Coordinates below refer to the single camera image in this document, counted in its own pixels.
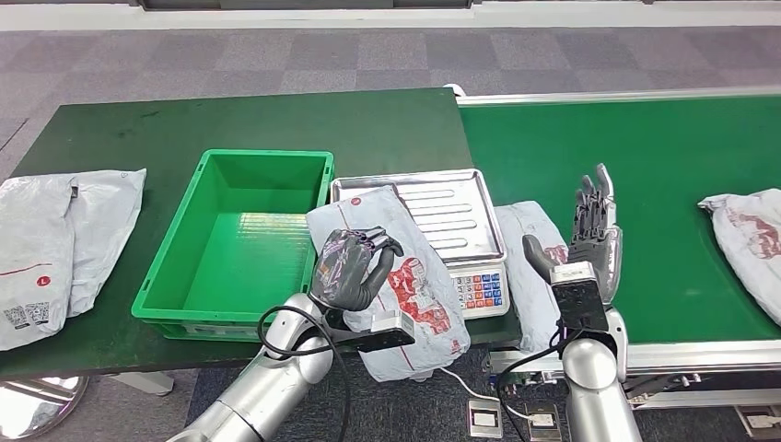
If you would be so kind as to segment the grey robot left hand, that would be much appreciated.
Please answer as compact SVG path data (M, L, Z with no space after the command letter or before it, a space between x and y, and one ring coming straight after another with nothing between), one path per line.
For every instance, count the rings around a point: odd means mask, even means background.
M401 243L382 227L335 229L321 249L309 296L326 308L365 310L402 256Z

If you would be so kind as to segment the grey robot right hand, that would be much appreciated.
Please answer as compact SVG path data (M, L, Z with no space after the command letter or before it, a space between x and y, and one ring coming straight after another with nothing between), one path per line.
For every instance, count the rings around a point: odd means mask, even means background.
M596 181L585 175L576 191L567 258L556 263L533 235L522 238L524 255L554 292L567 285L585 286L602 305L612 303L622 268L623 231L617 224L614 186L606 166L595 168Z

